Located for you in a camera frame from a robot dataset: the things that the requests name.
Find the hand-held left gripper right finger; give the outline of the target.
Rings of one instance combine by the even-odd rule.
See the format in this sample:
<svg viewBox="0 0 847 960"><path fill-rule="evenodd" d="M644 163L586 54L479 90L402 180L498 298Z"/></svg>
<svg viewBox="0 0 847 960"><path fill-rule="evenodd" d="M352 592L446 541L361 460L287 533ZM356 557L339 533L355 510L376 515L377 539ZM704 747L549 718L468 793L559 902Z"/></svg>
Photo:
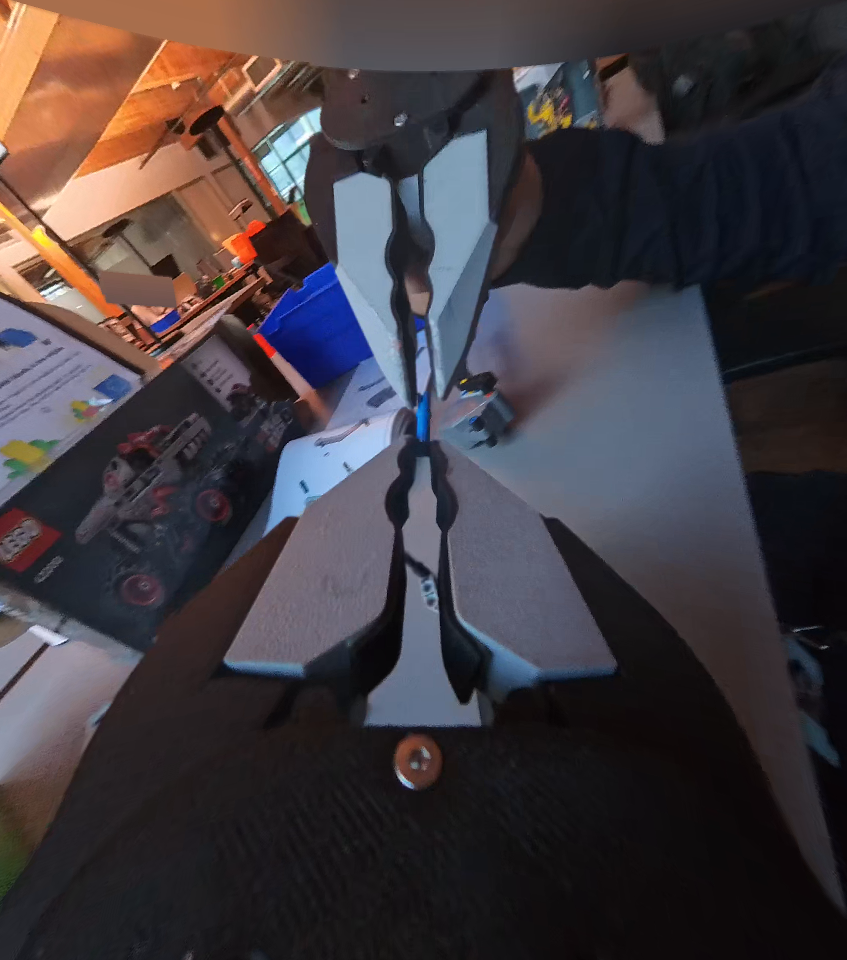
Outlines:
<svg viewBox="0 0 847 960"><path fill-rule="evenodd" d="M450 686L517 690L617 673L618 662L542 516L454 447L432 441L441 545L441 656Z"/></svg>

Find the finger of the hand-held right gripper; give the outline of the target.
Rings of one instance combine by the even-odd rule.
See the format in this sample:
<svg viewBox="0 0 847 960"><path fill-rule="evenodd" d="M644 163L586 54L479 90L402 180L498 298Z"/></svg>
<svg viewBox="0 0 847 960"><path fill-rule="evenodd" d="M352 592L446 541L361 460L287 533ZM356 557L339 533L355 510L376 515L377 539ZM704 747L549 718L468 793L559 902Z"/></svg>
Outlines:
<svg viewBox="0 0 847 960"><path fill-rule="evenodd" d="M490 209L486 130L454 138L425 165L421 198L433 241L428 348L433 388L445 399L469 350L498 229Z"/></svg>
<svg viewBox="0 0 847 960"><path fill-rule="evenodd" d="M350 174L334 183L335 271L377 366L399 399L414 407L416 329L395 195L389 180L373 174Z"/></svg>

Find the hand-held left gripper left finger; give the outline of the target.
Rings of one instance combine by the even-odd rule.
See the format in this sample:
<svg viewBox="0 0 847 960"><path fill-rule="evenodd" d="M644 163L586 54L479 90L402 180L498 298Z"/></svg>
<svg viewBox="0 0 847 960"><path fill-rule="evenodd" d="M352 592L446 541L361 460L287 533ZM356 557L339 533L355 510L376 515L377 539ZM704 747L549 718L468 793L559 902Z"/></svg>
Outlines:
<svg viewBox="0 0 847 960"><path fill-rule="evenodd" d="M392 443L307 507L224 656L236 673L383 680L402 649L403 531L417 442Z"/></svg>

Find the person's right forearm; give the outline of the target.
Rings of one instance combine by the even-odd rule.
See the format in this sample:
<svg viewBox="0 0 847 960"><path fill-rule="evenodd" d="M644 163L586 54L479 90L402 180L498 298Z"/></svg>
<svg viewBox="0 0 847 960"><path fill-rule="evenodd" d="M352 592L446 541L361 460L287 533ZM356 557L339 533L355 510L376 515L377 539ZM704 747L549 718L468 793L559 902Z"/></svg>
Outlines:
<svg viewBox="0 0 847 960"><path fill-rule="evenodd" d="M847 262L847 53L799 102L658 145L533 142L538 213L496 287L818 281Z"/></svg>

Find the small grey lego piece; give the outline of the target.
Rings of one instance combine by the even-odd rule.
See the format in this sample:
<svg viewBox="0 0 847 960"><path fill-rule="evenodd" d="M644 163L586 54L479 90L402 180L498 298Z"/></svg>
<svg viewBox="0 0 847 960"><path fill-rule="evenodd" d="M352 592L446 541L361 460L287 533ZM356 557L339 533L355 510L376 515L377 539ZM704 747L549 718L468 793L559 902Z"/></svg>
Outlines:
<svg viewBox="0 0 847 960"><path fill-rule="evenodd" d="M432 613L437 614L440 607L437 575L429 566L417 558L414 558L409 553L404 555L404 560L407 570L417 577L424 606Z"/></svg>

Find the grey lego assembly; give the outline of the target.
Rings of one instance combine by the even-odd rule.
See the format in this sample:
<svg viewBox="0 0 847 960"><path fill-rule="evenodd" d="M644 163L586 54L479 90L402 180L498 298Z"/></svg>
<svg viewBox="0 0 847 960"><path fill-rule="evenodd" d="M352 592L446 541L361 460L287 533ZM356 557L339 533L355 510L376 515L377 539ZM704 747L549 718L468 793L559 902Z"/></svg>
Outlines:
<svg viewBox="0 0 847 960"><path fill-rule="evenodd" d="M463 451L491 449L506 437L514 416L494 373L469 374L441 403L439 438Z"/></svg>

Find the black lego set box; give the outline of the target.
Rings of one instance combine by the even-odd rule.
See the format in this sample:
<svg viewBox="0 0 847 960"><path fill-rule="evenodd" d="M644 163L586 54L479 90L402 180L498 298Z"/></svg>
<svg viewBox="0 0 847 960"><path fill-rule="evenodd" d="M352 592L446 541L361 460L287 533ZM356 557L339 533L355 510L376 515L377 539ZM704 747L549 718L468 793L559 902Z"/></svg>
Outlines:
<svg viewBox="0 0 847 960"><path fill-rule="evenodd" d="M146 651L261 510L299 414L171 367L0 506L0 597Z"/></svg>

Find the person's right hand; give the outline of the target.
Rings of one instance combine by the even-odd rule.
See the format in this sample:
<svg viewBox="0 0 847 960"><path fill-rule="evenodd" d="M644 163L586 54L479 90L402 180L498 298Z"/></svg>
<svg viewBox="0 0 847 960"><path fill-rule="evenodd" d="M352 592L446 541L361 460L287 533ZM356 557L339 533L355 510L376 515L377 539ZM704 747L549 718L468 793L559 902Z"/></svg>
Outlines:
<svg viewBox="0 0 847 960"><path fill-rule="evenodd" d="M540 169L524 149L518 174L503 205L489 259L488 278L496 283L513 266L539 221L544 188Z"/></svg>

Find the blue plastic bin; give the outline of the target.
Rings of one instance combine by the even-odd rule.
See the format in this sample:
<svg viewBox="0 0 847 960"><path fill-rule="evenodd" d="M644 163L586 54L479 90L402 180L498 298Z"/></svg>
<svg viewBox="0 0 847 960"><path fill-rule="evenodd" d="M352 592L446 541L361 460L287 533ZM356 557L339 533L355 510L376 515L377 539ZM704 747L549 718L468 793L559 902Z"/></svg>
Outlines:
<svg viewBox="0 0 847 960"><path fill-rule="evenodd" d="M372 357L334 265L287 290L258 326L255 340L279 354L312 388L331 384Z"/></svg>

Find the white instruction booklet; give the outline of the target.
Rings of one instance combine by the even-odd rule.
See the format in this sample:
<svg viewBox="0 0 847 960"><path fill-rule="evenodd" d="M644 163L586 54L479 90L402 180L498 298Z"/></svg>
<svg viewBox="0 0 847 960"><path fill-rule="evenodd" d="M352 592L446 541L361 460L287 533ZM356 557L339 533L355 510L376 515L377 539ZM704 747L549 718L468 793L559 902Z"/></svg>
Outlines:
<svg viewBox="0 0 847 960"><path fill-rule="evenodd" d="M227 562L242 557L280 522L297 519L311 503L415 430L415 414L399 409L288 442L270 493Z"/></svg>

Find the white line-drawing sheet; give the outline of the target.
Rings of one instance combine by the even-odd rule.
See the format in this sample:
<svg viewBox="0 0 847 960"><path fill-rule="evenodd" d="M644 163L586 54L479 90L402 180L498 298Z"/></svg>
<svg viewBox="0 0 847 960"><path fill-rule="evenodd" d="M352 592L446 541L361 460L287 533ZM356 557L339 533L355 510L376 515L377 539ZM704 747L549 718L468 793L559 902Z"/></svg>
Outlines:
<svg viewBox="0 0 847 960"><path fill-rule="evenodd" d="M326 429L352 426L411 409L401 401L373 357L319 388L317 396L329 413Z"/></svg>

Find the black round-top stand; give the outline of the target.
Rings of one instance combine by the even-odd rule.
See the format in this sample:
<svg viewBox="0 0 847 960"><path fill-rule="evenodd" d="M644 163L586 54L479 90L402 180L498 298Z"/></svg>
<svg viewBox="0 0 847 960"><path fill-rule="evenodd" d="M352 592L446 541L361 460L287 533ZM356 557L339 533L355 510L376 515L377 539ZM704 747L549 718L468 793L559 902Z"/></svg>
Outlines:
<svg viewBox="0 0 847 960"><path fill-rule="evenodd" d="M244 174L225 126L226 114L223 106L213 105L188 119L182 143L188 150L196 150L215 170L227 169L244 183Z"/></svg>

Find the white printed instruction poster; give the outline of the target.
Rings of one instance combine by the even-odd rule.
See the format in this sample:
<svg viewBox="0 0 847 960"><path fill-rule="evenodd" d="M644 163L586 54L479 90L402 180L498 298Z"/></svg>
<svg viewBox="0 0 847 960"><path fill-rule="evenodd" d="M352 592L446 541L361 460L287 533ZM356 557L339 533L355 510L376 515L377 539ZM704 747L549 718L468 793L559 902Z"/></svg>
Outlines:
<svg viewBox="0 0 847 960"><path fill-rule="evenodd" d="M143 384L99 345L0 294L0 504Z"/></svg>

